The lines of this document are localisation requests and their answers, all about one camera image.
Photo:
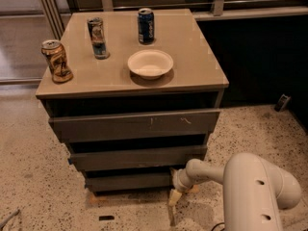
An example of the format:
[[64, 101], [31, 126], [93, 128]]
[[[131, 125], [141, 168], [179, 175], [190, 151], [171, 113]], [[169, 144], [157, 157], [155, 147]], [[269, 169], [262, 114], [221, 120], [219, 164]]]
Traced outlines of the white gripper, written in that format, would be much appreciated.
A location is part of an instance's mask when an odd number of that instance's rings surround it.
[[193, 186], [193, 182], [184, 169], [177, 170], [173, 167], [170, 167], [169, 170], [172, 176], [172, 184], [175, 189], [170, 191], [168, 205], [173, 207], [181, 198], [181, 192], [190, 190]]

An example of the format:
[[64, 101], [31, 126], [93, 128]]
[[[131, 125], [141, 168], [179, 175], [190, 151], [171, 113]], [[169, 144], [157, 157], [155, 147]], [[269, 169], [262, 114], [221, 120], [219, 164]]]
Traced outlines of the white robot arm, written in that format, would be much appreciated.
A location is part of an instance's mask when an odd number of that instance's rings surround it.
[[168, 204], [207, 180], [223, 187], [224, 231], [283, 231], [279, 212], [294, 208], [302, 196], [290, 172], [255, 154], [237, 153], [224, 167], [191, 159], [174, 170]]

